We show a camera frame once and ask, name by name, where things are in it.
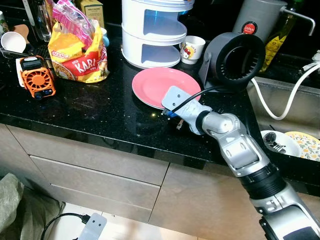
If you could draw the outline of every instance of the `cardboard box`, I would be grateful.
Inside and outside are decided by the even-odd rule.
[[[100,27],[105,27],[103,4],[101,2],[98,0],[77,0],[76,6],[89,19],[98,20]]]

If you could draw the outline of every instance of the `patterned plate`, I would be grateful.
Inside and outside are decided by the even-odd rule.
[[[302,149],[300,158],[320,162],[320,140],[309,134],[298,131],[289,131],[285,134],[299,144]]]

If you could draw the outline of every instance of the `kitchen sink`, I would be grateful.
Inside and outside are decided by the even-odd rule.
[[[280,116],[287,105],[294,84],[262,77],[255,77],[255,80],[270,110],[276,116]],[[320,139],[319,89],[300,86],[283,120],[274,120],[268,115],[252,82],[247,86],[247,92],[261,131],[272,130],[272,128],[282,133],[297,131]]]

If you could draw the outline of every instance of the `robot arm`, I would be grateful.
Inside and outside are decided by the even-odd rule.
[[[188,97],[188,93],[172,86],[162,105],[171,111]],[[195,99],[175,113],[189,124],[193,133],[217,140],[229,168],[241,181],[257,212],[263,215],[259,223],[268,240],[320,240],[318,220],[235,115],[218,114]]]

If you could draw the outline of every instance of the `kitchen counter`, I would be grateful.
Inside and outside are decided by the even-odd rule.
[[[110,42],[110,75],[106,80],[83,84],[57,79],[56,95],[42,101],[32,99],[19,86],[15,63],[0,58],[0,82],[6,85],[0,91],[0,123],[128,153],[136,147],[138,155],[196,169],[211,164],[226,165],[213,138],[197,136],[186,125],[177,130],[177,120],[168,120],[161,110],[142,103],[134,95],[132,79],[141,69],[123,58],[121,37]],[[181,62],[174,68],[198,81],[200,65]],[[206,93],[200,102],[214,111],[238,116],[296,190],[320,196],[320,162],[269,151],[263,144],[246,91]]]

